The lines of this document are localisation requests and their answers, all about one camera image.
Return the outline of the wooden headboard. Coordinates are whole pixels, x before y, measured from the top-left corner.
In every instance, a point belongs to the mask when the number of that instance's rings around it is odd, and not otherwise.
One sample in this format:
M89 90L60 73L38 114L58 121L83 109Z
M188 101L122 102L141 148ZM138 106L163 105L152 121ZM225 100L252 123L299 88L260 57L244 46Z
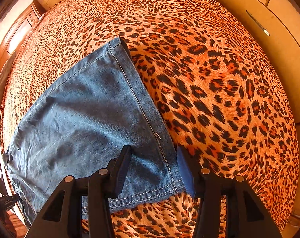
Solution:
M18 48L45 12L46 9L39 1L33 0L11 25L0 44L0 72L7 59Z

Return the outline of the wooden wardrobe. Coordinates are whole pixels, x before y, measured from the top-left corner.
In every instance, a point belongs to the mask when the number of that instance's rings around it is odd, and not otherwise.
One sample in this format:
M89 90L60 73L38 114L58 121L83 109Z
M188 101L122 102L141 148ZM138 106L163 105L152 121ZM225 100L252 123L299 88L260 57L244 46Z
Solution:
M300 9L294 0L217 0L261 45L287 93L295 119L300 160ZM283 237L300 230L300 172L291 216Z

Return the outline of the grey pillow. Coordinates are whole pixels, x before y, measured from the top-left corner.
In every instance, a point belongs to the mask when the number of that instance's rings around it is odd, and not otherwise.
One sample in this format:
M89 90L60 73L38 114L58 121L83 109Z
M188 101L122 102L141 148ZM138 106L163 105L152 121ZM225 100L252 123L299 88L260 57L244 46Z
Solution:
M11 56L7 59L0 72L0 112L1 112L1 104L2 104L2 99L3 99L3 94L6 87L7 79L16 57L17 57L17 51L15 50L11 54Z

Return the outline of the leopard print bedspread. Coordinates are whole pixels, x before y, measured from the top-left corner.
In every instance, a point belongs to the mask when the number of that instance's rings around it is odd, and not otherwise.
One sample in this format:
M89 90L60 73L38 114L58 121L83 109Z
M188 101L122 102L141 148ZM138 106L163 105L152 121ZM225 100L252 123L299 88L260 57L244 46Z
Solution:
M175 151L185 147L218 176L243 177L283 230L299 175L291 107L262 48L215 0L65 0L48 11L7 79L2 154L46 89L114 38L126 43ZM198 205L184 190L111 211L115 234L190 237Z

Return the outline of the blue denim jeans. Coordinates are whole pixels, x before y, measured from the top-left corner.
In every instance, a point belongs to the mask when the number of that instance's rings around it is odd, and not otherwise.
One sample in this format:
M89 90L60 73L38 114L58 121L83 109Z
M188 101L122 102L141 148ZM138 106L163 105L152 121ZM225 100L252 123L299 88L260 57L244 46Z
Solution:
M88 177L125 145L132 158L117 212L184 191L176 151L162 116L121 38L114 38L59 77L16 127L3 154L30 225L62 179Z

